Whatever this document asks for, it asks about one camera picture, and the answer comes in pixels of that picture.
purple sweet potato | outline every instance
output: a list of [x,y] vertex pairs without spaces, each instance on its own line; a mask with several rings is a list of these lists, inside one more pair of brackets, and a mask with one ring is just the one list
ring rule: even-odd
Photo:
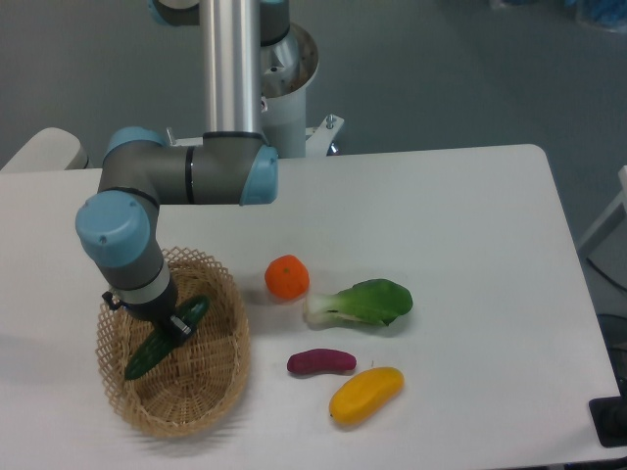
[[287,370],[297,375],[316,372],[346,372],[355,369],[357,360],[347,352],[336,350],[310,350],[292,355]]

yellow mango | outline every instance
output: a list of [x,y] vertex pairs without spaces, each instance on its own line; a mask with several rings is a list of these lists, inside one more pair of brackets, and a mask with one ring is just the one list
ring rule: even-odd
[[359,424],[396,395],[404,383],[403,374],[394,367],[366,370],[335,393],[329,412],[339,424]]

wicker basket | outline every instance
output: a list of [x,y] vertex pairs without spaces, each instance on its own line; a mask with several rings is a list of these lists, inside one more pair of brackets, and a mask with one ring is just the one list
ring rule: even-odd
[[146,375],[126,382],[126,364],[153,326],[102,304],[96,353],[118,415],[151,436],[187,436],[218,421],[243,391],[250,367],[248,319],[233,277],[213,257],[179,248],[164,250],[164,257],[180,302],[199,294],[211,300],[196,334]]

green leafy vegetable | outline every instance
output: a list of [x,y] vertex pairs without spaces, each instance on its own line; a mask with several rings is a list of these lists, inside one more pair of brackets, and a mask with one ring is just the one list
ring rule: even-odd
[[371,279],[332,296],[307,295],[305,321],[350,320],[387,326],[412,307],[411,293],[405,287],[387,279]]

green cucumber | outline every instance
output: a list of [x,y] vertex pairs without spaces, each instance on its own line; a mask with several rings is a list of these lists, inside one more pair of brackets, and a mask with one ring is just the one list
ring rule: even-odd
[[[196,296],[185,301],[176,309],[176,316],[188,325],[196,326],[209,310],[209,298]],[[159,328],[137,348],[124,370],[124,380],[136,380],[170,354],[176,345],[170,336]]]

